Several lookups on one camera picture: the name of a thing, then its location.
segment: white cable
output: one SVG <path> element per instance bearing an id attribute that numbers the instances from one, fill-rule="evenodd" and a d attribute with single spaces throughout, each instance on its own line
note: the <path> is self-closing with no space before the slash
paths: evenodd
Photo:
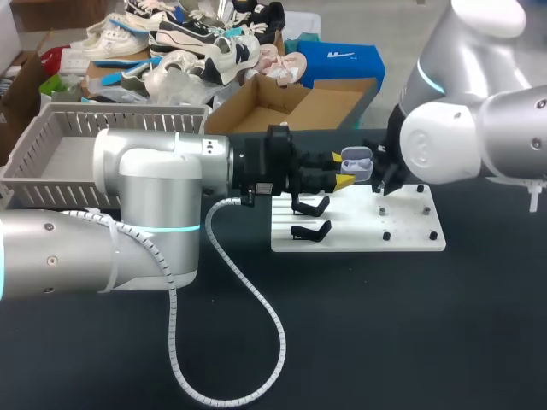
<path id="1" fill-rule="evenodd" d="M 110 268 L 110 278 L 109 282 L 106 284 L 106 288 L 101 290 L 99 293 L 109 293 L 112 291 L 116 285 L 116 280 L 118 279 L 118 228 L 116 226 L 116 221 L 108 214 L 101 214 L 100 209 L 96 208 L 86 208 L 90 214 L 98 214 L 104 216 L 110 231 L 110 241 L 112 242 L 112 267 Z"/>
<path id="2" fill-rule="evenodd" d="M 148 252 L 152 256 L 154 256 L 158 266 L 160 267 L 161 271 L 165 275 L 168 281 L 168 293 L 169 293 L 169 304 L 170 304 L 169 333 L 168 333 L 169 360 L 171 361 L 171 367 L 173 369 L 174 376 L 177 378 L 177 381 L 179 382 L 180 387 L 182 388 L 182 390 L 185 391 L 187 395 L 189 395 L 192 399 L 211 407 L 239 407 L 245 404 L 249 404 L 255 401 L 256 399 L 258 399 L 259 397 L 261 397 L 262 395 L 264 395 L 269 390 L 269 388 L 272 387 L 272 385 L 275 383 L 275 381 L 281 374 L 281 369 L 283 368 L 283 365 L 285 363 L 285 356 L 286 356 L 285 331 L 283 330 L 283 325 L 281 324 L 277 313 L 270 306 L 268 301 L 264 299 L 264 296 L 260 294 L 260 292 L 255 288 L 255 286 L 253 286 L 253 284 L 241 273 L 238 267 L 232 262 L 232 260 L 228 257 L 228 255 L 224 251 L 224 249 L 219 245 L 218 241 L 215 238 L 215 234 L 213 233 L 213 229 L 211 227 L 211 220 L 213 219 L 213 215 L 215 214 L 217 210 L 228 205 L 241 205 L 241 200 L 239 198 L 230 198 L 230 199 L 224 199 L 222 201 L 218 201 L 207 212 L 207 216 L 205 217 L 205 230 L 207 232 L 207 236 L 209 237 L 209 240 L 211 241 L 211 243 L 213 244 L 213 246 L 215 247 L 215 249 L 221 256 L 221 258 L 230 267 L 230 269 L 233 270 L 233 272 L 238 276 L 239 279 L 241 279 L 244 285 L 252 292 L 254 296 L 256 296 L 258 301 L 266 308 L 273 322 L 275 323 L 275 327 L 277 328 L 277 332 L 279 334 L 279 358 L 277 360 L 277 364 L 275 365 L 275 368 L 273 369 L 272 375 L 269 377 L 266 383 L 264 383 L 254 393 L 251 393 L 250 395 L 247 395 L 240 399 L 234 399 L 234 400 L 211 399 L 209 397 L 206 397 L 196 392 L 188 384 L 188 382 L 186 382 L 186 379 L 183 376 L 182 371 L 180 370 L 180 367 L 179 367 L 179 360 L 177 359 L 177 347 L 176 347 L 177 288 L 174 285 L 173 274 L 171 273 L 171 269 L 169 268 L 169 265 L 165 261 L 165 258 L 163 258 L 163 255 L 160 252 L 160 250 L 146 237 L 146 235 L 144 235 L 141 231 L 135 229 L 134 227 L 122 224 L 121 222 L 116 222 L 116 228 L 118 229 L 118 231 L 132 237 L 137 242 L 140 242 L 148 250 Z M 82 211 L 66 211 L 63 213 L 67 215 L 75 216 L 83 220 L 96 222 L 103 226 L 109 226 L 108 218 L 106 218 L 105 215 L 91 214 L 91 213 L 82 212 Z"/>

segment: white fixture plate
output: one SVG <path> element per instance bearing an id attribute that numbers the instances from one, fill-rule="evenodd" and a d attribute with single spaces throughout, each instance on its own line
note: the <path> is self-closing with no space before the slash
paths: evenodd
<path id="1" fill-rule="evenodd" d="M 405 185 L 389 196 L 374 194 L 370 185 L 353 185 L 329 194 L 331 204 L 320 218 L 293 214 L 291 195 L 272 198 L 274 252 L 439 252 L 446 247 L 443 229 L 429 186 Z M 326 194 L 301 195 L 300 201 L 317 206 Z M 424 208 L 429 207 L 429 215 Z M 379 209 L 385 208 L 385 215 Z M 319 230 L 327 220 L 332 229 L 320 243 L 294 240 L 291 227 Z M 438 234 L 436 240 L 429 237 Z M 389 241 L 383 239 L 389 232 Z"/>

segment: shoe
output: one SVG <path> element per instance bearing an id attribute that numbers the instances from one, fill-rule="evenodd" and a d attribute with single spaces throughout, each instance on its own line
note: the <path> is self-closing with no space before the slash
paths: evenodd
<path id="1" fill-rule="evenodd" d="M 227 22 L 226 27 L 236 28 L 243 25 L 250 25 L 250 17 L 258 5 L 256 0 L 236 0 L 233 2 L 232 18 Z"/>
<path id="2" fill-rule="evenodd" d="M 306 72 L 306 67 L 308 66 L 306 57 L 301 53 L 290 53 L 286 56 L 270 56 L 266 57 L 261 63 L 265 67 L 260 70 L 260 73 L 271 79 L 277 79 L 277 85 L 280 87 L 298 82 Z"/>
<path id="3" fill-rule="evenodd" d="M 177 20 L 175 7 L 168 6 L 157 0 L 127 0 L 126 18 L 132 26 L 142 27 L 147 31 L 155 31 L 167 15 Z"/>
<path id="4" fill-rule="evenodd" d="M 152 63 L 148 62 L 121 73 L 121 87 L 147 97 L 149 93 L 146 89 L 145 82 L 150 76 L 152 69 Z"/>
<path id="5" fill-rule="evenodd" d="M 203 23 L 205 26 L 224 28 L 224 23 L 218 18 L 215 13 L 210 13 L 204 10 L 192 10 L 185 21 L 195 20 Z"/>
<path id="6" fill-rule="evenodd" d="M 93 26 L 87 27 L 87 37 L 94 38 L 100 37 L 101 33 L 104 30 L 112 30 L 115 28 L 115 21 L 124 21 L 126 17 L 124 15 L 118 15 L 117 13 L 110 13 L 107 15 L 103 21 L 94 24 Z"/>
<path id="7" fill-rule="evenodd" d="M 306 72 L 308 61 L 304 54 L 290 53 L 280 56 L 277 47 L 273 44 L 260 46 L 260 57 L 258 63 L 245 73 L 245 81 L 252 79 L 256 74 L 277 79 L 280 87 L 294 84 L 302 78 Z"/>
<path id="8" fill-rule="evenodd" d="M 250 17 L 248 28 L 254 30 L 253 34 L 260 44 L 275 43 L 275 32 L 285 28 L 283 4 L 280 2 L 271 2 L 267 6 L 258 4 Z"/>
<path id="9" fill-rule="evenodd" d="M 162 82 L 168 76 L 169 68 L 176 68 L 180 71 L 187 72 L 187 70 L 193 67 L 192 64 L 196 61 L 196 56 L 184 50 L 176 50 L 163 57 L 160 64 L 152 70 L 144 82 L 146 90 L 149 92 L 152 99 L 154 100 L 157 98 Z"/>
<path id="10" fill-rule="evenodd" d="M 218 37 L 214 44 L 204 47 L 204 53 L 202 79 L 227 85 L 239 71 L 258 63 L 260 45 L 254 36 Z"/>
<path id="11" fill-rule="evenodd" d="M 148 47 L 148 39 L 145 35 L 134 35 L 117 26 L 103 30 L 100 36 L 84 40 L 82 46 L 85 58 L 94 62 L 138 53 Z"/>
<path id="12" fill-rule="evenodd" d="M 187 69 L 186 72 L 190 77 L 194 79 L 201 79 L 205 71 L 205 61 L 204 60 L 195 60 Z"/>
<path id="13" fill-rule="evenodd" d="M 157 31 L 148 32 L 148 45 L 150 46 L 150 57 L 163 57 L 176 49 L 170 45 L 159 44 L 156 40 Z"/>
<path id="14" fill-rule="evenodd" d="M 186 23 L 179 23 L 168 17 L 167 21 L 160 24 L 156 42 L 190 51 L 203 58 L 205 56 L 204 47 L 213 44 L 219 36 L 219 29 L 205 26 L 199 21 L 190 20 Z"/>

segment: white robotic arm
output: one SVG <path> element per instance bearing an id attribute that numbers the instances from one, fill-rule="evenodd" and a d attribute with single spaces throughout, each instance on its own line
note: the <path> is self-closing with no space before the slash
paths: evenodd
<path id="1" fill-rule="evenodd" d="M 547 181 L 547 86 L 531 88 L 516 65 L 525 26 L 515 0 L 451 1 L 391 114 L 387 160 L 376 167 L 387 194 L 408 168 L 430 184 L 480 176 L 523 185 L 537 209 Z M 388 162 L 398 169 L 388 174 Z"/>

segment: cardboard box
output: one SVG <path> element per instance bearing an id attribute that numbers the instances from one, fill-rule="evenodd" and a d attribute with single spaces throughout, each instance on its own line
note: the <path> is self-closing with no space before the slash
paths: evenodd
<path id="1" fill-rule="evenodd" d="M 209 116 L 205 132 L 261 132 L 282 122 L 295 131 L 353 129 L 377 93 L 376 79 L 320 80 L 310 90 L 256 75 Z"/>
<path id="2" fill-rule="evenodd" d="M 22 67 L 0 99 L 0 165 L 8 161 L 19 136 L 40 111 L 38 88 L 47 80 L 47 75 L 38 52 L 46 38 L 35 51 L 23 51 L 12 64 Z"/>

